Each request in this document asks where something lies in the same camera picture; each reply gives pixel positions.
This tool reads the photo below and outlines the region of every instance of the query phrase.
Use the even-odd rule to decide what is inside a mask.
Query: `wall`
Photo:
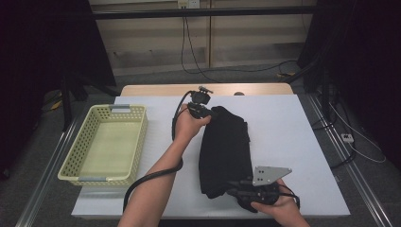
[[[92,0],[93,11],[176,9],[177,1]],[[200,7],[263,8],[314,5],[314,0],[200,0]],[[298,58],[311,15],[187,18],[199,67],[277,63]],[[183,18],[97,21],[115,76],[196,68]]]

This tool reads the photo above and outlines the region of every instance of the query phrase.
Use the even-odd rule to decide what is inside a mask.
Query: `human arm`
[[[175,126],[174,141],[147,175],[177,166],[191,139],[202,126],[209,123],[211,118],[207,116],[203,119],[195,119],[186,109],[185,104],[182,105],[181,110],[182,113]],[[165,211],[175,175],[175,173],[167,174],[138,185],[131,194],[118,226],[157,226]]]
[[[285,185],[283,180],[277,182]],[[288,189],[280,186],[280,191],[283,193],[291,193]],[[251,206],[265,214],[271,215],[277,222],[284,227],[306,227],[309,224],[301,215],[294,199],[292,197],[280,196],[274,205],[265,205],[258,202],[252,202]]]

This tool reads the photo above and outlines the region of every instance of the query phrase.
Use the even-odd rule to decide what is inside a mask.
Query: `white table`
[[[213,96],[208,107],[224,106],[249,125],[251,157],[255,166],[292,168],[286,184],[301,198],[306,217],[350,215],[342,194],[296,95]],[[171,118],[181,96],[121,96],[116,104],[145,104],[148,132],[138,178],[171,143]],[[163,218],[266,218],[239,207],[234,197],[209,200],[201,193],[198,160],[203,131],[192,140],[183,156]],[[82,187],[72,215],[81,218],[120,218],[127,188]]]

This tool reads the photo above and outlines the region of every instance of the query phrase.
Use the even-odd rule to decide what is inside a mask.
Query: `mounting plate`
[[[290,172],[292,172],[292,169],[285,167],[257,166],[253,172],[253,186],[274,183]]]

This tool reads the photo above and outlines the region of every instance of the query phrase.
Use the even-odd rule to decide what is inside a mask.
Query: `plastic basket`
[[[132,184],[147,125],[145,106],[93,106],[62,164],[59,179],[74,185]]]

